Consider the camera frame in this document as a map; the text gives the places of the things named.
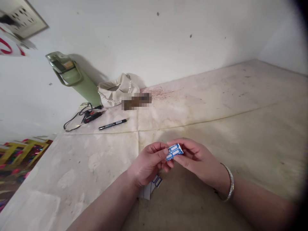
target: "bangle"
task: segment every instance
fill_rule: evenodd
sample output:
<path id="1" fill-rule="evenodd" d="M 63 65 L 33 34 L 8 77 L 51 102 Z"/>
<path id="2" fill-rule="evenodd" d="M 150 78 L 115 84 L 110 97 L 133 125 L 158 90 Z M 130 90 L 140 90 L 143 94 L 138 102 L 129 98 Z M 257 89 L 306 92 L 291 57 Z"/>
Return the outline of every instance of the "bangle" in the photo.
<path id="1" fill-rule="evenodd" d="M 230 186 L 229 194 L 228 194 L 228 196 L 227 196 L 227 199 L 225 199 L 225 200 L 223 201 L 223 202 L 227 202 L 227 201 L 229 201 L 229 200 L 231 199 L 231 197 L 232 197 L 232 195 L 233 195 L 233 191 L 234 191 L 234 178 L 233 178 L 233 175 L 232 175 L 230 169 L 229 169 L 226 165 L 224 165 L 223 163 L 221 163 L 221 164 L 227 169 L 228 174 L 229 174 L 229 176 L 230 176 L 230 181 L 231 181 L 231 186 Z M 217 191 L 216 189 L 214 189 L 214 193 L 216 193 L 217 196 L 222 200 L 222 198 L 219 196 L 218 191 Z"/>

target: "forearm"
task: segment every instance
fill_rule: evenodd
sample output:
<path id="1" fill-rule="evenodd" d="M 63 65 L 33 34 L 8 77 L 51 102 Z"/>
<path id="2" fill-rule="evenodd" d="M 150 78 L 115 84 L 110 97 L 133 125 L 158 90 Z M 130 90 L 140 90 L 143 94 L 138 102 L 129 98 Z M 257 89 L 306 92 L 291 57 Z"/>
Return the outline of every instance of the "forearm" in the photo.
<path id="1" fill-rule="evenodd" d="M 218 187 L 222 194 L 228 195 L 230 179 L 225 171 L 227 180 Z M 296 213 L 296 206 L 288 200 L 269 192 L 256 184 L 246 181 L 237 174 L 234 177 L 234 193 L 231 203 L 260 230 L 282 230 Z"/>
<path id="2" fill-rule="evenodd" d="M 120 230 L 139 191 L 134 179 L 125 171 L 84 210 L 67 231 Z"/>

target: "green thermos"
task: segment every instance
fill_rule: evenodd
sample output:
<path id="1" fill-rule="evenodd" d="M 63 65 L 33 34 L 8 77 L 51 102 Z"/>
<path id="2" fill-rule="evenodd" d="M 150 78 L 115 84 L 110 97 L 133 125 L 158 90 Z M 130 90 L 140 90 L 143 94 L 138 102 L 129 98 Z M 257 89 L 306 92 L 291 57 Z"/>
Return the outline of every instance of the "green thermos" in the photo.
<path id="1" fill-rule="evenodd" d="M 68 55 L 56 51 L 47 54 L 46 58 L 64 86 L 73 87 L 88 102 L 90 102 L 93 107 L 101 105 L 97 86 Z"/>

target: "thermos lid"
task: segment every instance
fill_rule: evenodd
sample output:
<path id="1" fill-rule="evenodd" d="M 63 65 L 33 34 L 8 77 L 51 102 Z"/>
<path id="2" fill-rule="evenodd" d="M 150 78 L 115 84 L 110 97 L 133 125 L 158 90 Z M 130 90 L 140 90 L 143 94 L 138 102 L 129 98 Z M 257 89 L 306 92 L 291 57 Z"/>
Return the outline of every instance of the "thermos lid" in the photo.
<path id="1" fill-rule="evenodd" d="M 58 73 L 64 73 L 75 67 L 71 58 L 59 51 L 49 53 L 45 57 L 48 59 L 52 68 Z"/>

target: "marker pen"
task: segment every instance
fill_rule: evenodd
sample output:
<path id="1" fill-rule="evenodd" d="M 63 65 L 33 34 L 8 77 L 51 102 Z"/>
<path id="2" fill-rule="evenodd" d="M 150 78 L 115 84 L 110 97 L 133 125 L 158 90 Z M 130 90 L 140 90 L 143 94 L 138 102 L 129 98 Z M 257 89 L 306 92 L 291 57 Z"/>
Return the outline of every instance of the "marker pen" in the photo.
<path id="1" fill-rule="evenodd" d="M 99 127 L 98 129 L 99 129 L 99 130 L 103 130 L 103 129 L 105 129 L 105 128 L 109 128 L 109 127 L 112 127 L 112 126 L 117 125 L 117 124 L 125 123 L 126 121 L 127 121 L 126 119 L 120 120 L 120 121 L 114 122 L 114 123 L 112 123 L 112 124 Z"/>

